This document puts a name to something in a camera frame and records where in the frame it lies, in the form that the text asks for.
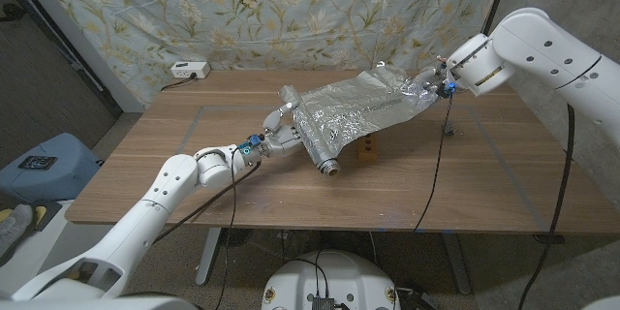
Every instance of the power cord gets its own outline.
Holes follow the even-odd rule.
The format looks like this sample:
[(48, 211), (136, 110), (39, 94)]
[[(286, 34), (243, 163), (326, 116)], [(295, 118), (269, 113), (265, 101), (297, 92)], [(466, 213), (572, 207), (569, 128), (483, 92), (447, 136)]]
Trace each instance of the power cord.
[(232, 151), (232, 156), (231, 156), (232, 217), (231, 217), (231, 223), (229, 225), (229, 233), (226, 235), (226, 249), (225, 249), (226, 253), (225, 253), (225, 258), (224, 258), (224, 282), (222, 283), (222, 292), (220, 292), (220, 298), (217, 301), (215, 310), (218, 310), (220, 308), (220, 304), (222, 303), (222, 298), (224, 297), (224, 289), (226, 288), (226, 279), (228, 278), (228, 275), (229, 275), (229, 245), (231, 244), (234, 214), (236, 213), (236, 183), (234, 182), (234, 154), (236, 154), (237, 151), (239, 151), (238, 147)]
[[(319, 256), (321, 255), (321, 252), (323, 252), (323, 243), (321, 244), (321, 248), (319, 248), (319, 252), (317, 252), (317, 258), (314, 261), (314, 274), (317, 277), (317, 296), (319, 296), (319, 271), (317, 271), (317, 269), (319, 268)], [(327, 278), (325, 273), (323, 273), (323, 277), (325, 278), (325, 298), (329, 298), (329, 289), (327, 288)]]
[(287, 254), (284, 250), (284, 230), (280, 231), (280, 240), (282, 242), (282, 264), (287, 262)]
[[(444, 146), (444, 136), (446, 135), (446, 126), (448, 125), (448, 117), (450, 116), (450, 109), (452, 109), (452, 96), (453, 95), (454, 95), (454, 93), (452, 91), (449, 94), (448, 111), (446, 111), (446, 119), (444, 119), (444, 125), (442, 126), (442, 135), (439, 138), (439, 152), (437, 154), (437, 166), (435, 167), (435, 176), (433, 178), (433, 187), (430, 190), (430, 195), (428, 196), (428, 201), (426, 202), (426, 207), (422, 211), (422, 215), (419, 217), (418, 222), (416, 223), (416, 227), (414, 228), (414, 233), (419, 228), (419, 224), (422, 222), (422, 219), (424, 219), (424, 215), (426, 214), (426, 211), (428, 210), (428, 206), (430, 205), (431, 200), (433, 200), (433, 194), (435, 194), (435, 186), (437, 185), (437, 174), (439, 173), (439, 164), (440, 164), (441, 159), (442, 159), (442, 147)], [(397, 297), (397, 294), (396, 294), (396, 281), (398, 279), (398, 270), (400, 270), (400, 266), (401, 266), (402, 261), (403, 261), (402, 258), (398, 259), (398, 267), (396, 268), (396, 274), (394, 275), (394, 297)], [(394, 300), (393, 308), (392, 309), (396, 309), (396, 300)]]
[(256, 170), (258, 170), (260, 166), (261, 166), (261, 162), (256, 163), (254, 168), (251, 169), (249, 172), (245, 173), (241, 178), (239, 178), (239, 180), (236, 181), (236, 183), (234, 182), (233, 184), (231, 184), (231, 185), (227, 186), (226, 188), (222, 189), (222, 191), (220, 191), (219, 193), (215, 194), (215, 196), (213, 196), (207, 202), (203, 203), (200, 207), (196, 208), (192, 213), (188, 214), (187, 216), (185, 216), (185, 218), (181, 219), (178, 223), (176, 223), (173, 226), (171, 226), (170, 229), (166, 230), (165, 232), (162, 232), (159, 236), (157, 236), (157, 238), (155, 238), (155, 240), (153, 241), (153, 244), (159, 242), (162, 238), (166, 237), (169, 233), (172, 233), (178, 227), (182, 226), (183, 223), (185, 223), (188, 220), (192, 219), (192, 217), (194, 217), (195, 215), (197, 215), (201, 211), (203, 211), (206, 208), (208, 208), (209, 206), (211, 206), (222, 195), (226, 194), (226, 192), (228, 192), (235, 184), (238, 184), (238, 183), (242, 182), (243, 179), (249, 177), (252, 173), (254, 173)]
[(562, 182), (560, 183), (560, 192), (558, 193), (558, 201), (555, 203), (555, 211), (553, 212), (553, 219), (551, 220), (551, 227), (549, 228), (549, 232), (546, 236), (546, 242), (544, 244), (544, 250), (542, 250), (541, 258), (539, 259), (539, 263), (536, 266), (536, 270), (534, 270), (534, 274), (530, 278), (530, 281), (525, 286), (525, 290), (523, 290), (523, 294), (521, 295), (521, 300), (519, 301), (518, 310), (523, 309), (523, 304), (525, 303), (525, 298), (527, 294), (530, 292), (534, 281), (541, 273), (543, 269), (544, 260), (546, 256), (549, 254), (549, 249), (551, 248), (551, 239), (555, 234), (555, 228), (558, 224), (558, 219), (560, 218), (560, 210), (562, 209), (562, 202), (564, 201), (564, 193), (566, 192), (566, 187), (569, 182), (569, 173), (571, 172), (571, 161), (573, 160), (573, 148), (574, 148), (574, 109), (571, 105), (567, 105), (569, 110), (569, 140), (566, 148), (566, 160), (564, 162), (564, 172), (562, 173)]
[(166, 86), (162, 87), (162, 89), (159, 90), (159, 91), (162, 92), (165, 89), (180, 87), (182, 84), (185, 84), (185, 83), (187, 83), (187, 82), (189, 82), (189, 81), (191, 81), (191, 80), (193, 80), (195, 78), (196, 78), (196, 73), (192, 73), (189, 77), (187, 77), (187, 78), (185, 78), (185, 79), (183, 79), (183, 80), (181, 80), (179, 82), (175, 82), (175, 83), (171, 83), (169, 85), (166, 85)]
[(372, 255), (375, 257), (375, 265), (379, 265), (379, 260), (377, 259), (377, 248), (375, 248), (375, 239), (372, 236), (372, 232), (368, 232), (370, 235), (370, 243), (372, 244)]
[[(323, 274), (323, 279), (325, 280), (325, 297), (329, 296), (329, 287), (327, 286), (327, 277), (326, 277), (326, 273), (323, 271), (323, 269), (317, 264), (317, 263), (312, 263), (310, 261), (306, 261), (303, 260), (301, 258), (294, 258), (291, 259), (291, 262), (304, 262), (304, 263), (308, 263), (314, 266), (315, 270), (318, 269), (321, 271), (321, 273)], [(317, 297), (320, 297), (319, 295), (319, 277), (317, 276)]]

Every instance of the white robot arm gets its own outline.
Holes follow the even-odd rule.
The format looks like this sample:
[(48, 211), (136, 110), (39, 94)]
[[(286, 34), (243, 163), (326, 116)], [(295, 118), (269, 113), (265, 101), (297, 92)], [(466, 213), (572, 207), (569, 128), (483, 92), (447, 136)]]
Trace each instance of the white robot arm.
[[(121, 295), (136, 266), (183, 199), (200, 187), (220, 189), (231, 184), (233, 172), (254, 166), (262, 157), (285, 157), (302, 147), (295, 128), (280, 125), (280, 117), (290, 109), (291, 106), (282, 106), (274, 111), (265, 120), (269, 126), (265, 135), (253, 135), (239, 146), (205, 148), (194, 157), (170, 157), (146, 194), (97, 245), (33, 278), (12, 299), (97, 299)], [(90, 276), (83, 282), (69, 278), (79, 272)]]
[(532, 73), (620, 146), (620, 65), (560, 28), (542, 10), (511, 13), (488, 38), (478, 34), (461, 46), (447, 64), (449, 77), (476, 96), (501, 85), (514, 67)]

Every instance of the yellow cloth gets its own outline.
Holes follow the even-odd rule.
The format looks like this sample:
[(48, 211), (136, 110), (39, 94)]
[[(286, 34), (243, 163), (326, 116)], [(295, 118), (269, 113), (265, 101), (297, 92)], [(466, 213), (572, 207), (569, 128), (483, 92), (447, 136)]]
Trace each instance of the yellow cloth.
[(9, 214), (11, 214), (11, 212), (13, 212), (13, 210), (10, 208), (1, 210), (0, 211), (0, 222), (7, 219), (7, 217), (9, 216)]
[(35, 211), (37, 212), (37, 226), (38, 226), (39, 223), (41, 223), (41, 221), (43, 220), (43, 217), (46, 216), (47, 207), (45, 207), (45, 206), (37, 206), (35, 208)]

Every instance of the fabric backdrop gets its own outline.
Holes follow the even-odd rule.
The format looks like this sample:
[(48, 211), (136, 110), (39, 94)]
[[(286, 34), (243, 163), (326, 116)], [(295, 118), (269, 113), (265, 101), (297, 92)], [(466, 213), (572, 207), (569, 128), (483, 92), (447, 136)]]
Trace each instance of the fabric backdrop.
[(379, 60), (420, 69), (480, 32), (493, 2), (58, 1), (146, 107), (179, 60), (213, 70), (357, 70)]

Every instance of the power strip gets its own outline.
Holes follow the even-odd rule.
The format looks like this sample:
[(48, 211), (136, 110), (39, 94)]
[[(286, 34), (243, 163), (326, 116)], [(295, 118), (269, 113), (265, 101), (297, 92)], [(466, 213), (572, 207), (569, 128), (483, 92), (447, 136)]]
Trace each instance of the power strip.
[(196, 73), (196, 78), (206, 78), (211, 71), (206, 62), (176, 62), (170, 68), (175, 78), (188, 78)]

